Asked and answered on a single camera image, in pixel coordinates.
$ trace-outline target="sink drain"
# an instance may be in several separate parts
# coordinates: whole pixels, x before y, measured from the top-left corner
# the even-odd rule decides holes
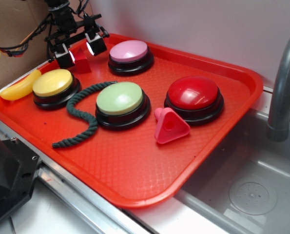
[[[262,178],[249,176],[235,181],[229,190],[232,204],[249,215],[263,215],[277,203],[277,193],[272,185]]]

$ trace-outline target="white wall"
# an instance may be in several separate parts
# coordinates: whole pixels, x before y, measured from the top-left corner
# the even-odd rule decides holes
[[[109,32],[252,69],[273,87],[290,0],[90,0]]]

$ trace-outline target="tray rim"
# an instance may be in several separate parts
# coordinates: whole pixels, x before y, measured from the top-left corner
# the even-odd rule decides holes
[[[128,40],[128,39],[133,39],[133,38],[121,36],[121,35],[117,35],[117,34],[110,34],[110,38],[106,39],[106,42],[110,43],[110,44],[116,44],[116,43],[119,43],[121,41]],[[79,48],[82,45],[82,43],[83,43],[82,41],[76,43],[72,47],[72,49],[76,50],[77,48]],[[237,122],[250,109],[251,105],[259,98],[259,96],[263,92],[263,82],[262,82],[261,77],[256,72],[254,72],[250,69],[247,69],[247,68],[244,68],[244,67],[241,67],[238,65],[226,63],[223,61],[218,61],[218,60],[215,60],[212,58],[206,58],[203,56],[194,55],[194,54],[190,54],[187,52],[182,52],[182,51],[179,51],[176,49],[171,49],[168,47],[156,45],[156,44],[149,43],[149,42],[147,42],[147,44],[150,47],[153,54],[155,55],[155,57],[157,57],[157,58],[169,60],[168,58],[164,58],[163,56],[161,56],[161,54],[163,54],[162,52],[167,51],[168,54],[172,54],[172,55],[177,56],[179,61],[175,61],[176,63],[180,63],[183,65],[187,65],[186,63],[188,61],[189,62],[188,66],[191,66],[194,63],[203,63],[203,64],[209,66],[207,69],[210,69],[211,67],[215,67],[215,66],[226,68],[228,70],[232,69],[232,70],[238,72],[239,74],[245,75],[245,77],[251,78],[254,82],[250,83],[250,84],[254,84],[254,85],[249,87],[247,85],[248,82],[247,83],[243,82],[249,88],[249,90],[251,92],[251,95],[247,99],[247,101],[245,103],[243,103],[243,105],[239,109],[237,109],[236,113],[233,116],[231,116],[231,118],[229,118],[229,120],[222,126],[220,131],[217,132],[216,135],[198,153],[198,155],[195,157],[195,159],[192,160],[191,163],[189,163],[187,165],[187,167],[184,169],[184,171],[181,174],[179,174],[179,176],[164,191],[162,191],[158,195],[155,195],[153,197],[149,197],[147,199],[141,199],[141,200],[135,199],[135,200],[133,200],[133,199],[126,199],[125,197],[120,196],[120,194],[115,194],[114,191],[111,191],[116,195],[116,199],[112,199],[112,198],[109,198],[108,196],[106,196],[103,191],[101,191],[102,190],[101,188],[104,188],[106,185],[100,184],[97,178],[94,178],[94,177],[88,176],[88,175],[82,175],[81,178],[79,178],[83,183],[86,183],[86,184],[87,184],[86,179],[88,179],[89,182],[91,182],[91,183],[93,182],[96,186],[94,188],[92,188],[92,186],[88,185],[91,189],[93,189],[97,193],[101,194],[104,198],[109,200],[111,203],[113,203],[119,207],[128,208],[128,209],[143,208],[143,207],[151,206],[151,205],[157,204],[159,202],[162,202],[162,201],[166,200],[167,198],[175,195],[175,193],[180,189],[180,187],[185,183],[185,181],[200,166],[200,164],[207,158],[207,156],[211,153],[211,151],[228,134],[228,132],[237,124]],[[49,66],[49,63],[44,64],[43,66],[41,66],[41,68],[46,67],[46,66]],[[51,147],[49,147],[44,142],[39,141],[36,137],[29,134],[28,130],[26,130],[24,127],[18,126],[11,119],[6,118],[5,116],[0,116],[0,120],[3,121],[6,125],[8,125],[10,128],[12,128],[15,132],[24,133],[26,140],[29,141],[30,143],[32,143],[33,145],[35,145],[33,142],[38,142],[38,144],[35,146],[38,149],[40,149],[42,152],[44,152],[43,147],[47,148],[47,149],[50,148],[52,150]],[[52,156],[50,156],[50,158],[52,158],[52,159],[53,159],[53,157],[55,157],[55,158],[62,157],[55,150],[51,151],[51,155]],[[76,174],[76,173],[78,173],[79,170],[81,170],[81,168],[79,166],[74,165],[73,163],[70,163],[69,159],[66,161],[66,159],[64,158],[64,160],[65,160],[64,162],[57,161],[57,163],[59,165],[63,166],[70,173]]]

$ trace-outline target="red button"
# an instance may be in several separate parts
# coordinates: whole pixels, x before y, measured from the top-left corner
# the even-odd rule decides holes
[[[206,77],[184,77],[171,84],[170,102],[184,110],[198,110],[211,105],[217,98],[218,87]]]

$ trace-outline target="light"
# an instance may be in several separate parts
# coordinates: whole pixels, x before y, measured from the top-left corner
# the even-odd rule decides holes
[[[98,33],[94,35],[93,39],[91,39],[87,33],[85,33],[85,36],[87,40],[86,42],[87,48],[92,55],[97,56],[107,50],[103,38]]]
[[[68,51],[65,44],[62,44],[63,52],[55,52],[56,60],[62,69],[66,69],[75,65],[74,56]]]

